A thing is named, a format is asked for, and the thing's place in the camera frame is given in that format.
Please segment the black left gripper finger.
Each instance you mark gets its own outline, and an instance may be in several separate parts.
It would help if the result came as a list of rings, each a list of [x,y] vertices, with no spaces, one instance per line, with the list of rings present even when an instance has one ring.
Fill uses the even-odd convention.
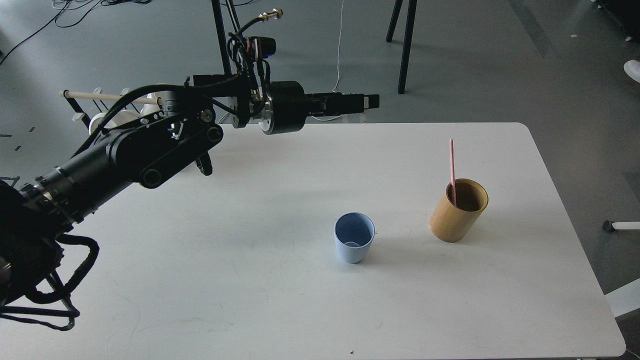
[[[341,117],[350,114],[361,114],[368,108],[363,105],[337,105],[325,109],[325,117]]]
[[[330,93],[327,98],[329,106],[379,106],[380,95],[361,93]]]

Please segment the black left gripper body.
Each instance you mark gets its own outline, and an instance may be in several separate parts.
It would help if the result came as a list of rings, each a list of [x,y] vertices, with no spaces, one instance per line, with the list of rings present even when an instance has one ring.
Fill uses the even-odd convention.
[[[306,119],[325,113],[329,92],[306,93],[295,80],[279,80],[265,85],[260,128],[266,135],[299,132]]]

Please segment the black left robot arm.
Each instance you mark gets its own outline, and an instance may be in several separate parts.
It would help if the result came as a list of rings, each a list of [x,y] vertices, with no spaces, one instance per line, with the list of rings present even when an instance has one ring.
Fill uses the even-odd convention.
[[[26,297],[37,305],[66,301],[98,257],[89,237],[70,235],[74,224],[126,187],[155,189],[196,164],[213,172],[210,149],[223,139],[215,100],[234,98],[233,126],[255,120],[265,134],[298,132],[307,117],[363,113],[380,106],[378,94],[309,93],[293,80],[268,82],[241,72],[195,75],[183,85],[147,85],[128,92],[107,112],[164,92],[159,112],[112,129],[101,124],[61,166],[17,190],[1,183],[1,312]]]

